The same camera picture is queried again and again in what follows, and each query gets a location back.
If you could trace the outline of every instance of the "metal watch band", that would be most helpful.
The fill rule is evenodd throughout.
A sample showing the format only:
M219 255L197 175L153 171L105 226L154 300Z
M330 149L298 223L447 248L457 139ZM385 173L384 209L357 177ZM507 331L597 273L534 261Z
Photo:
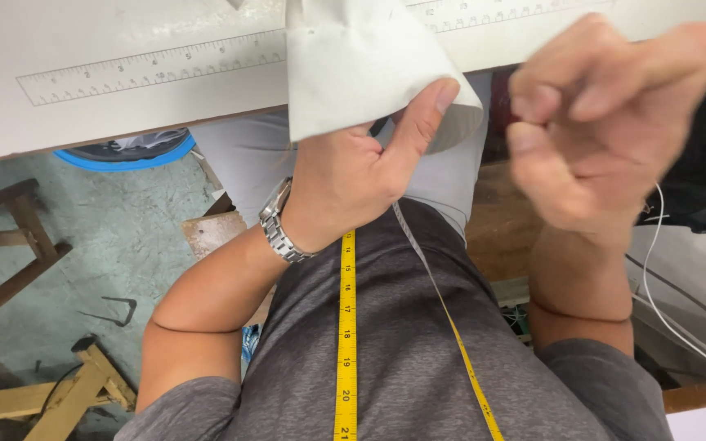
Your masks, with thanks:
M282 229L279 216L276 214L262 219L260 225L263 227L264 233L266 233L268 244L289 264L296 264L304 259L315 256L312 253L301 251L293 245L293 242L290 242L288 236L285 235L285 230Z

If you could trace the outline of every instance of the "heather gray shirt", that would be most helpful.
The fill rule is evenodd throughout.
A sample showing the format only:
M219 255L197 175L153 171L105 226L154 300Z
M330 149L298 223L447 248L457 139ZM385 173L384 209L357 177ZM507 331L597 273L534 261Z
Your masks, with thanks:
M533 354L499 313L465 245L431 207L402 212L424 250L507 441L670 440L658 384L591 340ZM358 439L492 439L454 334L392 211L356 232ZM330 441L340 243L289 268L241 385L176 386L117 441Z

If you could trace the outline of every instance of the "light gray pants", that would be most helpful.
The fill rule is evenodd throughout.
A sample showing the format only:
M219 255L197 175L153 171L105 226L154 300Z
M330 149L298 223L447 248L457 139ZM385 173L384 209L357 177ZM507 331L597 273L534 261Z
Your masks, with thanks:
M462 237L486 139L492 76L467 75L467 79L484 104L484 123L460 145L424 156L405 193L434 207ZM257 224L266 198L282 179L293 175L296 165L287 112L209 122L191 127L190 132L244 222L248 227ZM389 120L376 139L385 147L393 133L394 123Z

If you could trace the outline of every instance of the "left hand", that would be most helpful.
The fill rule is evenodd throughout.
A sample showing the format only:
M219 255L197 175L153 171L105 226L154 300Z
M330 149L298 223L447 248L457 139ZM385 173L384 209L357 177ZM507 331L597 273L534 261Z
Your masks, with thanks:
M644 197L680 154L706 94L706 24L630 43L585 16L511 80L515 183L551 226L628 246Z
M368 135L370 122L299 142L281 217L288 238L315 253L385 213L405 194L459 89L450 78L428 85L405 109L385 150Z

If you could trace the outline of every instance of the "silver wristwatch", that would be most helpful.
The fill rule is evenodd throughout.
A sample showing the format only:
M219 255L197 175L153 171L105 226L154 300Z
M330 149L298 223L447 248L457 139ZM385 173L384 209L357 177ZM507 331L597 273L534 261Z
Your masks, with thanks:
M288 201L292 183L293 178L287 177L277 184L268 197L266 205L260 210L260 226L263 227L263 231L266 233L268 244L289 264L295 264L314 256L312 253L305 253L298 249L293 245L293 242L290 242L279 220L282 209Z

